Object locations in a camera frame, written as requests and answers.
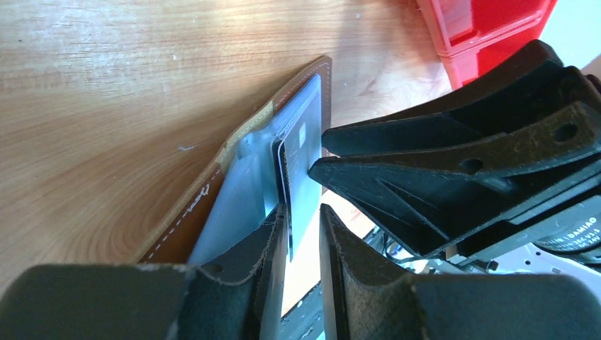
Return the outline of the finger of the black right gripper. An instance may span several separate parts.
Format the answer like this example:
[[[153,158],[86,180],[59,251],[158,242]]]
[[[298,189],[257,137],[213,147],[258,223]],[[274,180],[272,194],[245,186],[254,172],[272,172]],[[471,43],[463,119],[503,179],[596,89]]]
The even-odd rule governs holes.
[[[549,45],[532,40],[447,95],[330,128],[322,134],[322,144],[341,157],[451,147],[514,132],[576,101],[598,111],[600,79],[564,66]]]

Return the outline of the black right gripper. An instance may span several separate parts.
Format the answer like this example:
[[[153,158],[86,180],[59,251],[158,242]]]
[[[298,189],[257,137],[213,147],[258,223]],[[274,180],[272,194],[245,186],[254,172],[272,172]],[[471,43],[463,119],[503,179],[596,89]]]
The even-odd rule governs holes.
[[[600,263],[600,195],[554,201],[600,172],[600,113],[582,102],[511,133],[424,151],[327,157],[310,177],[420,258],[458,267],[527,244]]]

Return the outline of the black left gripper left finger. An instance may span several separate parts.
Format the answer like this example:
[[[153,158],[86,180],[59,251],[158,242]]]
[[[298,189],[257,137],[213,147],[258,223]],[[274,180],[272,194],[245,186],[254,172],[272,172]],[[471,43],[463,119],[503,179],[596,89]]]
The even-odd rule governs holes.
[[[275,339],[288,210],[203,266],[45,264],[1,296],[2,339]]]

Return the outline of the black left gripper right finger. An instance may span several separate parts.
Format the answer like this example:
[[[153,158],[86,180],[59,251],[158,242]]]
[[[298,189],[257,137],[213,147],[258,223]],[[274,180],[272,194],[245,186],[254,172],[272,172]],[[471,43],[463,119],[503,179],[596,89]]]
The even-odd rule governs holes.
[[[417,275],[320,207],[328,339],[599,339],[600,301],[562,275]]]

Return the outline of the brown leather card holder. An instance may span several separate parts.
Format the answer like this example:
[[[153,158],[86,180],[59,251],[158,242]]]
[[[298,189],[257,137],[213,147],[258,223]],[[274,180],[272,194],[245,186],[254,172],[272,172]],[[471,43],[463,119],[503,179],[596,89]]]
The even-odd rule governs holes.
[[[203,265],[255,231],[276,205],[283,203],[288,208],[275,154],[278,131],[288,120],[280,113],[296,95],[319,93],[321,141],[331,123],[331,90],[332,59],[322,56],[230,134],[135,259],[141,263]]]

